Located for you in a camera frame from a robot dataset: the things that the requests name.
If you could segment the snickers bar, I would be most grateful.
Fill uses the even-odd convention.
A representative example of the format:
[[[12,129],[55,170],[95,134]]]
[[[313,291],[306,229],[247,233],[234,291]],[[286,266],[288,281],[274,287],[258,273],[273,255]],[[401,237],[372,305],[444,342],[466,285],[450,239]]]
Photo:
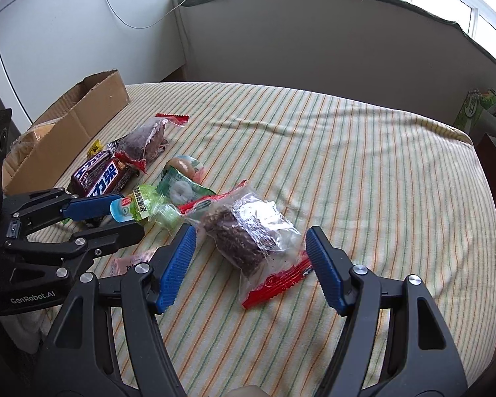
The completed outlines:
[[[103,167],[100,176],[97,177],[93,187],[87,190],[86,196],[103,196],[118,194],[137,175],[136,168],[125,164],[119,159],[113,158]]]
[[[97,181],[104,166],[112,158],[109,151],[100,151],[82,164],[70,177],[67,190],[78,196],[86,196]]]

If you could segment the sliced bread loaf bag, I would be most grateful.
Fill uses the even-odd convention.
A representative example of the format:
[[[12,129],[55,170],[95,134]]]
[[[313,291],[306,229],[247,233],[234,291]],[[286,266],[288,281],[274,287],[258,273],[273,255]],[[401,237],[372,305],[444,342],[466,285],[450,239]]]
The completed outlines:
[[[57,119],[50,120],[30,128],[21,134],[13,142],[10,149],[9,160],[19,166],[24,159],[31,153],[41,140],[52,130],[58,122]]]

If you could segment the green yellow jelly cup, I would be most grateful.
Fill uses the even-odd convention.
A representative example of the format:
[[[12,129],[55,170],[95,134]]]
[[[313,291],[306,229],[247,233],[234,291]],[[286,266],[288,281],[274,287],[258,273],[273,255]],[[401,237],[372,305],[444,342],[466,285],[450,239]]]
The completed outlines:
[[[150,185],[135,187],[128,196],[111,202],[109,210],[119,223],[131,220],[152,222],[171,234],[184,222],[181,212],[170,199]]]

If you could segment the red chocolate cake packet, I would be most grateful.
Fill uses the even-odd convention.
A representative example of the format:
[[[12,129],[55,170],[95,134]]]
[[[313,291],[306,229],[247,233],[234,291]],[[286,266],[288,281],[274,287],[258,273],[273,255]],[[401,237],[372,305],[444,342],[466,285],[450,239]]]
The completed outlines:
[[[146,173],[147,167],[166,149],[166,127],[182,127],[189,119],[186,115],[156,113],[125,136],[110,142],[107,149],[123,163]]]

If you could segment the green white jelly packet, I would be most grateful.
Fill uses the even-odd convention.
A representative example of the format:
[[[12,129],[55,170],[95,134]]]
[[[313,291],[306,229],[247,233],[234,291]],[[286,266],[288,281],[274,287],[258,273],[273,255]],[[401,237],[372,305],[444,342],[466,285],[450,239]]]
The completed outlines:
[[[176,206],[216,194],[214,191],[193,182],[189,177],[184,176],[173,167],[169,167],[162,176],[159,184],[156,186],[156,192],[165,196]]]

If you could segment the brown round snack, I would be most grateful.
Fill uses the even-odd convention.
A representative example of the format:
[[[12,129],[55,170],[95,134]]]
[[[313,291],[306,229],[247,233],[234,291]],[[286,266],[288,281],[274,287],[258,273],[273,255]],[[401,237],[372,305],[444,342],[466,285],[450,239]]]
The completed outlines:
[[[205,166],[198,159],[189,155],[177,155],[169,159],[164,166],[163,173],[166,174],[170,168],[176,169],[184,177],[188,177],[197,184],[203,181],[206,173]]]

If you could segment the pink candy wrapper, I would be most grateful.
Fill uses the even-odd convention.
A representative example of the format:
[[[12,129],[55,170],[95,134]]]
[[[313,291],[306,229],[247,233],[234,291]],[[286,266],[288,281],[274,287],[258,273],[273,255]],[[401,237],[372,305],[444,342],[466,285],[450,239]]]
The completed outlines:
[[[148,263],[155,254],[156,249],[151,248],[139,254],[133,254],[122,258],[113,258],[109,263],[109,275],[120,276],[127,273],[129,269],[139,263]]]

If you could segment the yellow candy packet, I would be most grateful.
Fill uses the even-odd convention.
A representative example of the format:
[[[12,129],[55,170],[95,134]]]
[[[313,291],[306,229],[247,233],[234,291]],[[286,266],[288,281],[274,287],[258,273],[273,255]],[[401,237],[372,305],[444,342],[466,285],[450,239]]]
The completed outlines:
[[[90,145],[87,156],[88,159],[93,158],[96,156],[98,153],[100,153],[103,150],[103,144],[99,139],[95,140],[93,144]]]

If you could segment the brown cardboard box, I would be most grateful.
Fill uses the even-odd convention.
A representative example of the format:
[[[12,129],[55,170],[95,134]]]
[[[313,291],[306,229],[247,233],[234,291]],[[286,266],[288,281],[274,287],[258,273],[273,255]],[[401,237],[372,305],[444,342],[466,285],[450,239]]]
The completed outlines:
[[[2,165],[4,194],[13,196],[54,187],[78,154],[129,103],[117,70],[91,74],[78,82],[30,127],[58,120],[24,161],[17,166],[7,154]]]

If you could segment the striped tablecloth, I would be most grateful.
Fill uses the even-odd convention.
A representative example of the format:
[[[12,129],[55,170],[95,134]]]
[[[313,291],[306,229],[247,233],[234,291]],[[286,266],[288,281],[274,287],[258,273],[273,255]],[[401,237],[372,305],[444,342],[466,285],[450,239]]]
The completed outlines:
[[[424,116],[309,91],[225,83],[128,87],[129,105],[97,134],[115,140],[156,113],[189,117],[166,129],[168,159],[200,160],[222,193],[248,181],[300,231],[331,243],[375,274],[419,275],[450,329],[473,383],[496,349],[496,207],[467,135]],[[246,310],[239,274],[211,239],[200,241],[159,327],[190,396],[257,385],[311,396],[343,319],[308,275]]]

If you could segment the green tissue box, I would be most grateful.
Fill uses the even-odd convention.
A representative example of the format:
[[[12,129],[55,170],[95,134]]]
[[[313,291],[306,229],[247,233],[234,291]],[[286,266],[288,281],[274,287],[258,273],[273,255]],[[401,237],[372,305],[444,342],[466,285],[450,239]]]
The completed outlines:
[[[475,134],[477,129],[496,134],[496,91],[469,91],[453,126],[465,134]]]

